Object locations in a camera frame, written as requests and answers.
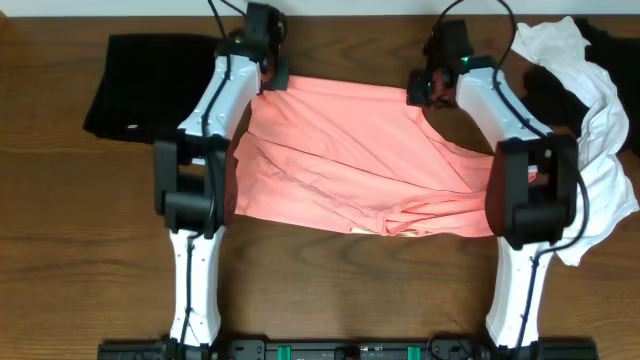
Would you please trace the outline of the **pink t-shirt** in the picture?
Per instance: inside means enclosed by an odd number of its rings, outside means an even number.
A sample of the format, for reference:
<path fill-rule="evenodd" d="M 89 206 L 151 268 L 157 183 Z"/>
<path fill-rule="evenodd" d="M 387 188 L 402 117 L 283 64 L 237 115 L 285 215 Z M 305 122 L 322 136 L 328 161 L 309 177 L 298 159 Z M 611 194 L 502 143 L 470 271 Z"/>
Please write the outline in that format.
<path fill-rule="evenodd" d="M 294 76 L 253 99 L 236 213 L 339 233 L 486 237 L 490 156 L 445 140 L 403 89 Z"/>

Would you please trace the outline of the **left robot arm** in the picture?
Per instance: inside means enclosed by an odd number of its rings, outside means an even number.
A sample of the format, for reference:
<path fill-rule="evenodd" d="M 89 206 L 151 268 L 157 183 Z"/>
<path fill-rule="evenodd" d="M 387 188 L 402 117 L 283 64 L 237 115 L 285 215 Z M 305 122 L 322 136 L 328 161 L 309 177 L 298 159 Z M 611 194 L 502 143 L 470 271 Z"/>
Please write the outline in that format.
<path fill-rule="evenodd" d="M 191 113 L 154 142 L 155 210 L 169 231 L 175 259 L 175 315 L 167 359 L 208 359 L 221 327 L 218 263 L 230 210 L 227 152 L 251 101 L 288 85 L 280 55 L 285 15 L 250 2 L 243 28 L 222 32 L 214 70 Z"/>

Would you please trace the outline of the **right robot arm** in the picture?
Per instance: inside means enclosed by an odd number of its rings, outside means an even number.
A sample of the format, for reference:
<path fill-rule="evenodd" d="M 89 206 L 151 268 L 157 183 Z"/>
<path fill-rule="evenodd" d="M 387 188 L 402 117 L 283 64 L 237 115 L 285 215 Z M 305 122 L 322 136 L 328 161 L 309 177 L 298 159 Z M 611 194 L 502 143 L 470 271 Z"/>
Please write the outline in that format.
<path fill-rule="evenodd" d="M 475 55 L 464 21 L 439 19 L 423 53 L 427 63 L 410 74 L 408 104 L 463 110 L 494 152 L 485 197 L 499 244 L 486 323 L 494 355 L 540 359 L 537 315 L 546 267 L 575 219 L 582 185 L 577 143 L 526 109 L 492 57 Z"/>

